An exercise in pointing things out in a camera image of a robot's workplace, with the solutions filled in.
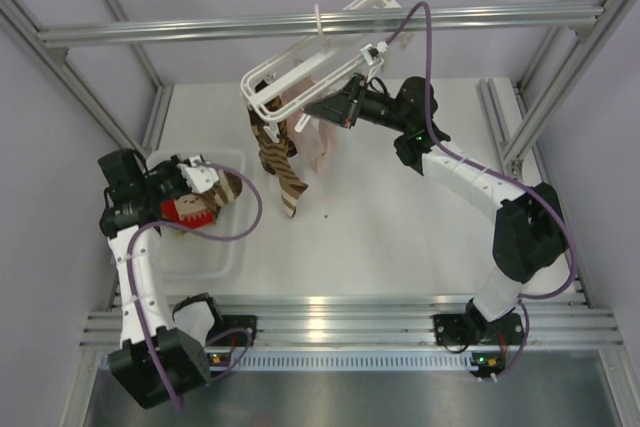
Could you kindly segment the white plastic clip hanger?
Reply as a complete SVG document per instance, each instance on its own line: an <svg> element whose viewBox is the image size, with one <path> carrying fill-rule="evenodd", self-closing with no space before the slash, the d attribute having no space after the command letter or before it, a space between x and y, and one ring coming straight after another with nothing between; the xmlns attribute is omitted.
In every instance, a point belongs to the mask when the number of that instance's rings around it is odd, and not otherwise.
<svg viewBox="0 0 640 427"><path fill-rule="evenodd" d="M365 32L332 33L330 22L337 17L324 14L318 5L311 17L311 33L249 70L240 81L240 93L266 122L278 123L307 104L326 95L354 73L367 80L385 66L369 67L360 49L377 42L366 41Z"/></svg>

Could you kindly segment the brown beige striped sock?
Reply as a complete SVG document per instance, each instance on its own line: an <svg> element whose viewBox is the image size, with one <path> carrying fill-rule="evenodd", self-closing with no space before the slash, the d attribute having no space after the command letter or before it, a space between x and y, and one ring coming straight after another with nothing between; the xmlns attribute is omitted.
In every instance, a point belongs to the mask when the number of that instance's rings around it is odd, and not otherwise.
<svg viewBox="0 0 640 427"><path fill-rule="evenodd" d="M297 154L294 142L289 138L285 122L278 124L278 140L274 141L264 130L266 124L258 117L251 120L252 133L257 141L262 168L274 175L279 183L284 212L292 218L297 212L298 201L308 189L294 172L289 159Z"/></svg>

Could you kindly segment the brown yellow argyle sock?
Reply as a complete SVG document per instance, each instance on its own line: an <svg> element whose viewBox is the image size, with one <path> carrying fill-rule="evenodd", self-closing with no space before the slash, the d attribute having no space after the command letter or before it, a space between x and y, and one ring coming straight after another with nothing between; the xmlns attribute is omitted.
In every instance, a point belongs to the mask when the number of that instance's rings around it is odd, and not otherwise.
<svg viewBox="0 0 640 427"><path fill-rule="evenodd" d="M287 123L266 122L252 107L248 107L248 115L263 169L272 175L296 178L289 159L297 154L297 148L288 135Z"/></svg>

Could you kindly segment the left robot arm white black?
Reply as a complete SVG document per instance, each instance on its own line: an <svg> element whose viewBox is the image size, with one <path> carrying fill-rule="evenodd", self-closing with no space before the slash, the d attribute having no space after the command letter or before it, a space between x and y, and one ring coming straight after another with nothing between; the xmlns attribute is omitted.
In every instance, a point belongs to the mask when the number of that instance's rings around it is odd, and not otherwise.
<svg viewBox="0 0 640 427"><path fill-rule="evenodd" d="M172 156L154 168L134 149L98 161L107 186L99 227L115 260L121 296L118 350L107 357L112 376L144 408L170 401L183 410L186 392L208 378L204 348L172 317L159 269L161 206L213 187L219 176L200 156Z"/></svg>

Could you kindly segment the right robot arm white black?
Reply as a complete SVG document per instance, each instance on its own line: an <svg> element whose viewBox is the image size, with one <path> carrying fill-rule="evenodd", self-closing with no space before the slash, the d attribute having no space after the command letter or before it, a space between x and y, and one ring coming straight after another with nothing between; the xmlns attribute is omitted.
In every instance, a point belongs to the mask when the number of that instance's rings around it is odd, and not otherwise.
<svg viewBox="0 0 640 427"><path fill-rule="evenodd" d="M399 132L401 163L447 187L484 214L494 227L494 267L463 313L435 321L439 345L460 353L514 331L514 310L525 286L569 248L556 191L529 187L461 153L433 120L437 101L423 77L406 79L395 96L355 74L339 91L311 102L305 113L345 129L359 120Z"/></svg>

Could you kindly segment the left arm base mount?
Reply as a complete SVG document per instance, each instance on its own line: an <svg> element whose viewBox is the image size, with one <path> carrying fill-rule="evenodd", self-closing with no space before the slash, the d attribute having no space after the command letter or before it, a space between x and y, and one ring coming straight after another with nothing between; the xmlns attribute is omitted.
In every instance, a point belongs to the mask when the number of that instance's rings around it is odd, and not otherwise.
<svg viewBox="0 0 640 427"><path fill-rule="evenodd" d="M222 322L210 331L210 338L221 336L214 346L245 347L252 345L257 334L258 317L246 314L223 315Z"/></svg>

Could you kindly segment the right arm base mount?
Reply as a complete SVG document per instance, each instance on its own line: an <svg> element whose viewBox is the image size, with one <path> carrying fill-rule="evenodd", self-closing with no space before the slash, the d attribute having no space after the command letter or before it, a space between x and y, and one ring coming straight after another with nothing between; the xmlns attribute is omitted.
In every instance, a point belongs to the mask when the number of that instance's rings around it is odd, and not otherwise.
<svg viewBox="0 0 640 427"><path fill-rule="evenodd" d="M440 347L470 346L476 340L474 327L464 314L436 314L433 327Z"/></svg>

